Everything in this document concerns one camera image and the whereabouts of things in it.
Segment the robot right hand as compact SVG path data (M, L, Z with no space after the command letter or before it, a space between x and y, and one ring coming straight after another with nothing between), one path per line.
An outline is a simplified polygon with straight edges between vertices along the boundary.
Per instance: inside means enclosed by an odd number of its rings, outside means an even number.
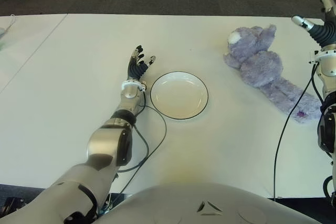
M324 12L323 25L315 24L299 15L292 16L291 20L294 24L302 27L317 42L321 48L335 44L335 1L320 0L323 4Z

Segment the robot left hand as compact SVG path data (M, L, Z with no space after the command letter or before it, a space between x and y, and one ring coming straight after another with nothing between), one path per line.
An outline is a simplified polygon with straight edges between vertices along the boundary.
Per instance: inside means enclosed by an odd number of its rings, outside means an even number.
M137 46L131 54L128 68L127 68L127 80L139 81L141 77L146 73L148 68L155 62L156 56L145 57L143 48L141 45Z

